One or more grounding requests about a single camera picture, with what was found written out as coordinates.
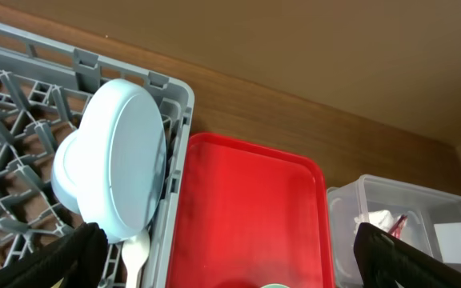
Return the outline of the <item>small light blue bowl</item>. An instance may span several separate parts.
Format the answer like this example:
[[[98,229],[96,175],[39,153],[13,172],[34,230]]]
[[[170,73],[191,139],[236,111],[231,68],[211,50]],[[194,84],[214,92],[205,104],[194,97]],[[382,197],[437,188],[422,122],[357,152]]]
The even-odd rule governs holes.
[[[55,197],[68,210],[81,214],[78,196],[84,179],[86,155],[79,141],[78,130],[70,133],[58,146],[51,169],[51,185]]]

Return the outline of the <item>large light blue plate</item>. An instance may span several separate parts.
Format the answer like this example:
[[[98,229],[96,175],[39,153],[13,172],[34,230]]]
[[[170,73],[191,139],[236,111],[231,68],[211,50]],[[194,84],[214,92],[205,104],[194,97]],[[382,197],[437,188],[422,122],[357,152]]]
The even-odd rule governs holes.
[[[158,106],[124,79],[102,85],[77,131],[77,202],[110,243],[142,231],[154,216],[166,173],[166,137]]]

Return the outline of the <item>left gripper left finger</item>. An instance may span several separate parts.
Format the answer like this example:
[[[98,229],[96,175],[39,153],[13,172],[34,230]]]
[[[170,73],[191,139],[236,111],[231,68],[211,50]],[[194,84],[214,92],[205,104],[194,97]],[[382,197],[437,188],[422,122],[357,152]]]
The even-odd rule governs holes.
[[[0,288],[95,288],[101,281],[108,240],[96,223],[83,223],[39,251],[0,269]]]

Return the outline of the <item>green bowl with food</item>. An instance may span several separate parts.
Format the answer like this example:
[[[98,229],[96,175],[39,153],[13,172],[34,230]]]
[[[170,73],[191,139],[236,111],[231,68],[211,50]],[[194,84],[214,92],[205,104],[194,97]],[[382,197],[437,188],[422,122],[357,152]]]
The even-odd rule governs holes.
[[[290,288],[289,286],[280,284],[280,283],[270,283],[266,284],[264,286],[261,286],[260,288]]]

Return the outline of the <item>white napkin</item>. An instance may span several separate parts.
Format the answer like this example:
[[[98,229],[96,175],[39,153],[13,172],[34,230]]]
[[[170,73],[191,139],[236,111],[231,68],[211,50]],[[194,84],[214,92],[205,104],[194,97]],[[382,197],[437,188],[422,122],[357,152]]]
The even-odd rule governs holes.
[[[401,215],[394,216],[389,210],[378,210],[368,214],[369,223],[388,233]]]

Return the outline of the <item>red snack wrapper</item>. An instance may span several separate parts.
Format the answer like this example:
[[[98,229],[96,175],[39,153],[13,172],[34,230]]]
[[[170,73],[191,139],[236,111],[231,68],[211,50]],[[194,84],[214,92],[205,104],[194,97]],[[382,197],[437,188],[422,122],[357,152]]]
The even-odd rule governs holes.
[[[388,230],[388,233],[397,239],[401,238],[402,230],[406,224],[407,216],[402,214],[395,224]]]

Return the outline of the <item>white plastic spoon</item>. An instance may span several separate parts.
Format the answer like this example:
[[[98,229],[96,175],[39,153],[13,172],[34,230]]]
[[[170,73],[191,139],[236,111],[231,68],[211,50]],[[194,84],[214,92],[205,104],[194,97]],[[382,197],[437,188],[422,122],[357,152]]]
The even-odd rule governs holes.
[[[150,254],[150,235],[147,229],[128,238],[122,245],[122,260],[126,267],[126,288],[137,288],[139,275]]]

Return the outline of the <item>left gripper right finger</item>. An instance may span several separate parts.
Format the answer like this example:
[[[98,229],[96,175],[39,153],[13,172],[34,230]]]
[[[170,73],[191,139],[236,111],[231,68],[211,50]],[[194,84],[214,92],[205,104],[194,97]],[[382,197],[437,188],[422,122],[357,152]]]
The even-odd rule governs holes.
[[[461,288],[460,272],[367,222],[354,255],[365,288]]]

